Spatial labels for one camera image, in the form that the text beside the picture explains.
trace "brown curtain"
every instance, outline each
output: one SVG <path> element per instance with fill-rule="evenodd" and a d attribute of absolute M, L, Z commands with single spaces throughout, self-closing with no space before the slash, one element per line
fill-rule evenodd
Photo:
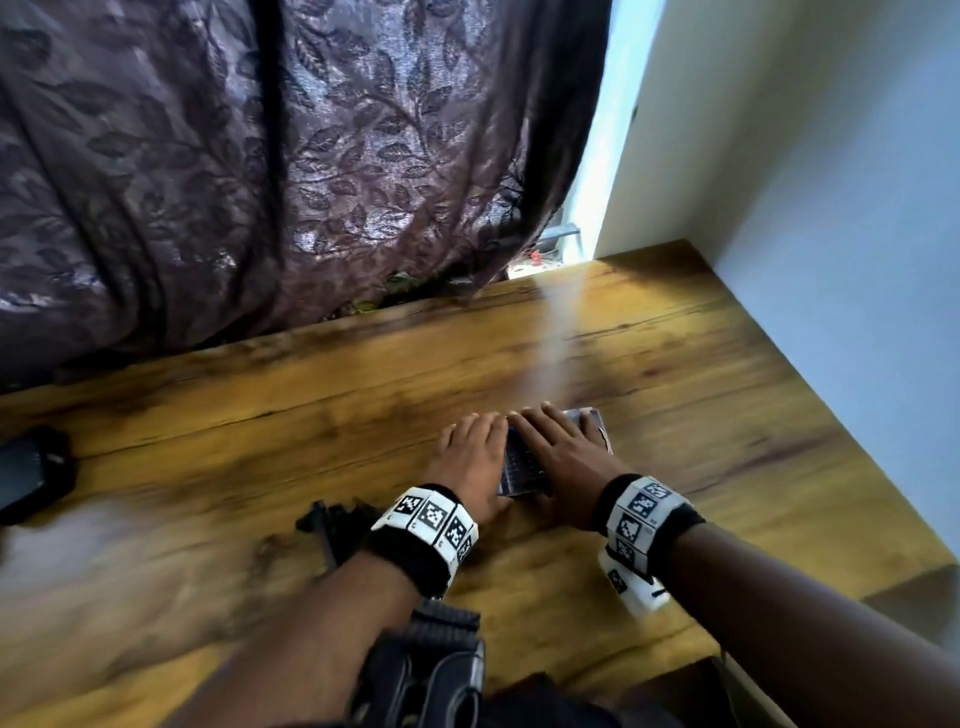
<path fill-rule="evenodd" d="M 563 201 L 609 0 L 5 0 L 0 379 L 469 294 Z"/>

